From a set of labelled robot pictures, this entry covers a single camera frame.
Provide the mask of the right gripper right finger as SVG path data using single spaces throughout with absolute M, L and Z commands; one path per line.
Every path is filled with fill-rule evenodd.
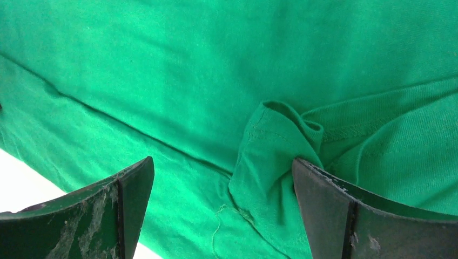
M 457 217 L 386 199 L 296 158 L 294 190 L 313 258 L 457 258 Z

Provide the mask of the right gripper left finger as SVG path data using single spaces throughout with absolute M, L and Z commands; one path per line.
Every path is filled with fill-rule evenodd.
M 1 258 L 133 258 L 154 181 L 148 156 L 89 186 L 1 213 Z

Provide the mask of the green t-shirt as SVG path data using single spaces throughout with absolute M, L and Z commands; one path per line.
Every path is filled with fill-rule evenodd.
M 1 105 L 67 192 L 151 156 L 163 258 L 310 258 L 297 156 L 457 214 L 457 1 L 1 1 Z

